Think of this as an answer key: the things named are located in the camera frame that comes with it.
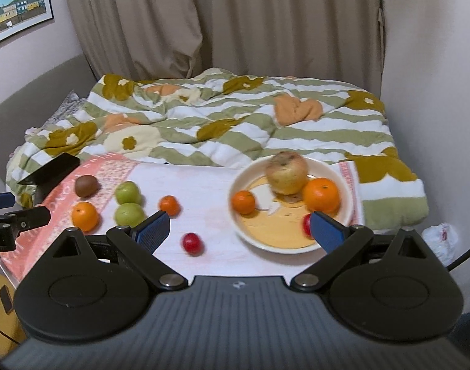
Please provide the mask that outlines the green apple front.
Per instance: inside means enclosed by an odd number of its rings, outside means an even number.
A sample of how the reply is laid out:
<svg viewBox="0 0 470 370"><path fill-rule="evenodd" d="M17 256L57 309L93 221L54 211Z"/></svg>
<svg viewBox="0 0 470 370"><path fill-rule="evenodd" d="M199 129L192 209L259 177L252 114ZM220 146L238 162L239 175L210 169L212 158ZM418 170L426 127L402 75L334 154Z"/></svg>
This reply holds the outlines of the green apple front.
<svg viewBox="0 0 470 370"><path fill-rule="evenodd" d="M114 212L116 225L135 227L146 219L146 214L139 204L128 202L119 205Z"/></svg>

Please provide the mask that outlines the large orange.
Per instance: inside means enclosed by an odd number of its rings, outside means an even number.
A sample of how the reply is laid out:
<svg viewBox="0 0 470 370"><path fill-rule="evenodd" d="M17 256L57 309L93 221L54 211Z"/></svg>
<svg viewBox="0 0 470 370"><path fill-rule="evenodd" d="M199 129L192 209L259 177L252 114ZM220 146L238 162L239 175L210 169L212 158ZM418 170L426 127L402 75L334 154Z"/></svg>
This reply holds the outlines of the large orange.
<svg viewBox="0 0 470 370"><path fill-rule="evenodd" d="M331 179L309 180L302 190L302 196L308 211L321 211L332 215L340 208L340 191Z"/></svg>

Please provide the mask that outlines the red plum front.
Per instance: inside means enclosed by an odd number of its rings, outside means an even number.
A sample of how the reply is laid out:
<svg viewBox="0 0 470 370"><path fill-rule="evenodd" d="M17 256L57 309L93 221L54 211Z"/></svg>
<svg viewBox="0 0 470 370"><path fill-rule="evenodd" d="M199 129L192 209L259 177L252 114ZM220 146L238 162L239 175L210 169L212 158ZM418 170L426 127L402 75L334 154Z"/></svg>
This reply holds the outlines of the red plum front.
<svg viewBox="0 0 470 370"><path fill-rule="evenodd" d="M312 234L310 230L310 219L311 219L311 214L307 214L306 216L303 217L302 220L302 228L303 228L303 234L305 234L306 237L309 239L312 239Z"/></svg>

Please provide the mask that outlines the white plastic bag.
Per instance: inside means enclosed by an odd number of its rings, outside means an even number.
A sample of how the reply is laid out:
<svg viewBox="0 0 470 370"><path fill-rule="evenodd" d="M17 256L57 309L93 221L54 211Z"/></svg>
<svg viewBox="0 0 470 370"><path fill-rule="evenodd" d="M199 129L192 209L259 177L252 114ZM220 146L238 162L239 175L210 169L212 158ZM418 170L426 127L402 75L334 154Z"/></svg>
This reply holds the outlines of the white plastic bag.
<svg viewBox="0 0 470 370"><path fill-rule="evenodd" d="M430 226L422 231L422 239L443 265L448 266L454 261L459 238L452 225L442 223Z"/></svg>

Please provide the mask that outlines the red plum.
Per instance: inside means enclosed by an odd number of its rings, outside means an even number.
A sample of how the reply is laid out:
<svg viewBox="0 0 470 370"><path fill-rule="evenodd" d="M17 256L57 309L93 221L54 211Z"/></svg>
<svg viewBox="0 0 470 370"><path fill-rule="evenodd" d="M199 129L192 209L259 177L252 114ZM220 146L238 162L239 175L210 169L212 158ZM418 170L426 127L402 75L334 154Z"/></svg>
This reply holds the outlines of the red plum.
<svg viewBox="0 0 470 370"><path fill-rule="evenodd" d="M302 228L303 228L303 234L305 234L306 237L309 239L312 239L312 234L310 230L310 219L311 219L311 214L307 214L306 216L303 217L302 220Z"/></svg>
<svg viewBox="0 0 470 370"><path fill-rule="evenodd" d="M190 256L198 256L204 251L202 239L194 232L185 234L182 237L181 245L184 251Z"/></svg>

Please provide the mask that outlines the green apple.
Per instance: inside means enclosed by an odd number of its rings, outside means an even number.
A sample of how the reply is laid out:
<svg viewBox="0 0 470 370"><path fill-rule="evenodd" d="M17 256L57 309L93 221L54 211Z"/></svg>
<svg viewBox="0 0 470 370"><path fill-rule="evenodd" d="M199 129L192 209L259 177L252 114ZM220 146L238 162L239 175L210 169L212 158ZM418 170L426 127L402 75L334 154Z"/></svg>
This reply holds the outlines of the green apple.
<svg viewBox="0 0 470 370"><path fill-rule="evenodd" d="M142 194L136 183L126 180L119 184L114 190L114 197L119 205L125 203L142 203Z"/></svg>
<svg viewBox="0 0 470 370"><path fill-rule="evenodd" d="M114 212L116 225L135 227L146 219L146 214L139 204L128 202L119 205Z"/></svg>

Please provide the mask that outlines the pink floral table cloth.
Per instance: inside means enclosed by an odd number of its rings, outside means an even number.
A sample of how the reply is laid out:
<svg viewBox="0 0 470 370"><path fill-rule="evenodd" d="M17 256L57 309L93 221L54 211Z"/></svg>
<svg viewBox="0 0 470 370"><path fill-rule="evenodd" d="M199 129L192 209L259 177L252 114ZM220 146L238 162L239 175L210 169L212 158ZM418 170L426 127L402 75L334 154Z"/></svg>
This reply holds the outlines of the pink floral table cloth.
<svg viewBox="0 0 470 370"><path fill-rule="evenodd" d="M305 191L278 195L268 184L268 158L241 170L96 156L62 177L43 200L48 225L22 233L1 256L20 282L59 234L86 236L134 227L159 211L170 232L137 242L187 279L196 275L290 278L325 254L309 234L313 202Z"/></svg>

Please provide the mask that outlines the beige curtain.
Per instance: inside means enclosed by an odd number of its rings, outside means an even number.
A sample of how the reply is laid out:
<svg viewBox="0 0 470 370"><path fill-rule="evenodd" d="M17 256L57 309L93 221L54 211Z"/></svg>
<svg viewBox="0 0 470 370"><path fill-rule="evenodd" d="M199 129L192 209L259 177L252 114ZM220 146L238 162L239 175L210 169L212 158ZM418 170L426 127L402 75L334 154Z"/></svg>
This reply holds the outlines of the beige curtain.
<svg viewBox="0 0 470 370"><path fill-rule="evenodd" d="M336 79L381 91L381 0L67 0L96 76Z"/></svg>

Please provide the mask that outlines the brown kiwi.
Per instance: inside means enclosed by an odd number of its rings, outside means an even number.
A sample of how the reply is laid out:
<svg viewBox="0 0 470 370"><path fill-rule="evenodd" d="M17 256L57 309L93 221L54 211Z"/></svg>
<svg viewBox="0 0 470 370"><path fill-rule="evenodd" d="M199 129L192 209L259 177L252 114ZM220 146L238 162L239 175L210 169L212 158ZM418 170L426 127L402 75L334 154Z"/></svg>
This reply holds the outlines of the brown kiwi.
<svg viewBox="0 0 470 370"><path fill-rule="evenodd" d="M74 193L80 198L92 196L99 188L100 184L93 175L82 175L74 182Z"/></svg>

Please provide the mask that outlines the black box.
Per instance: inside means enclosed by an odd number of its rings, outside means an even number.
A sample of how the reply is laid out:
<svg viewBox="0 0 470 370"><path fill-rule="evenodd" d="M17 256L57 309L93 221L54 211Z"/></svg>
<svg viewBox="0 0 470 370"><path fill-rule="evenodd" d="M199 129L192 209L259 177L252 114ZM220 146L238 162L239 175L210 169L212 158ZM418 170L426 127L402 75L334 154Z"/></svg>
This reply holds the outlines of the black box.
<svg viewBox="0 0 470 370"><path fill-rule="evenodd" d="M80 159L68 153L62 153L48 163L20 180L18 185L34 186L34 204L40 204L70 173L80 166Z"/></svg>

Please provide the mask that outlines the medium orange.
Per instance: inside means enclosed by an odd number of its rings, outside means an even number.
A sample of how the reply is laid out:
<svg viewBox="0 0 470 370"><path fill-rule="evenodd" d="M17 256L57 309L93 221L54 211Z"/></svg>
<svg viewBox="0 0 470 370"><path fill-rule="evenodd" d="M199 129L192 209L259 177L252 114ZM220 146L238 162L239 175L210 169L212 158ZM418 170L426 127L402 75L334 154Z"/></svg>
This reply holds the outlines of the medium orange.
<svg viewBox="0 0 470 370"><path fill-rule="evenodd" d="M100 222L100 215L94 205L89 202L80 202L71 212L71 220L75 227L82 232L89 232Z"/></svg>

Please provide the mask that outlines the striped floral duvet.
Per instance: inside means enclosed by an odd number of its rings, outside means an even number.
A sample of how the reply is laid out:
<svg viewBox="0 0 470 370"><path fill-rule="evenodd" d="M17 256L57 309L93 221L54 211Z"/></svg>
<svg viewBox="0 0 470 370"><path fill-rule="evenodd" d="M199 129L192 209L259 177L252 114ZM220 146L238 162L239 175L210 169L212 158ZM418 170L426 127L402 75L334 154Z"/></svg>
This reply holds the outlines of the striped floral duvet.
<svg viewBox="0 0 470 370"><path fill-rule="evenodd" d="M327 164L354 163L371 229L417 225L428 215L424 185L400 159L374 94L341 81L220 68L191 79L104 75L74 114L27 131L5 183L18 203L30 205L35 190L23 178L61 153L240 169L286 150Z"/></svg>

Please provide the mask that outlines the large blemished apple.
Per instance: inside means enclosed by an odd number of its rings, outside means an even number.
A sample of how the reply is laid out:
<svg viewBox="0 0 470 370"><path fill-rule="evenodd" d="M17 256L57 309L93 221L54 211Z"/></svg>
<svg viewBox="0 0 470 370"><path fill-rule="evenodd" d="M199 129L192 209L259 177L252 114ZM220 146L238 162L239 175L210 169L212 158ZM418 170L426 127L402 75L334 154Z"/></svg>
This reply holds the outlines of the large blemished apple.
<svg viewBox="0 0 470 370"><path fill-rule="evenodd" d="M280 195L299 193L307 183L308 174L307 161L293 151L282 151L271 157L265 170L268 184Z"/></svg>

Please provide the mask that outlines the grey sofa backrest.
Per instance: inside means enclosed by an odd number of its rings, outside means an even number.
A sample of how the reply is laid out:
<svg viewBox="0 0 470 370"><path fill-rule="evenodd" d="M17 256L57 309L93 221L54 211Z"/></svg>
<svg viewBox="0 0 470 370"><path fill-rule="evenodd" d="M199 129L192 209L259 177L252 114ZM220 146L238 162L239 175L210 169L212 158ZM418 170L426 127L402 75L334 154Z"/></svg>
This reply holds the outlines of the grey sofa backrest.
<svg viewBox="0 0 470 370"><path fill-rule="evenodd" d="M0 104L0 179L25 130L42 125L69 93L86 97L96 83L85 56L76 56L42 74Z"/></svg>

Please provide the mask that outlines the small mandarin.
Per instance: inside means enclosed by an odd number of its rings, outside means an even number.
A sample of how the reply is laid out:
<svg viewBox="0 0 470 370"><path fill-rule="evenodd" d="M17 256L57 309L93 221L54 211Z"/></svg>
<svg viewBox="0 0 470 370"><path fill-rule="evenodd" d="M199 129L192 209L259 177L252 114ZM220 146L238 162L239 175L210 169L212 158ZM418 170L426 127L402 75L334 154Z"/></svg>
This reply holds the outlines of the small mandarin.
<svg viewBox="0 0 470 370"><path fill-rule="evenodd" d="M173 195L165 195L158 202L160 211L165 211L169 217L176 217L181 212L181 205Z"/></svg>
<svg viewBox="0 0 470 370"><path fill-rule="evenodd" d="M256 209L256 199L251 191L243 190L235 193L231 198L234 211L243 216L248 216Z"/></svg>

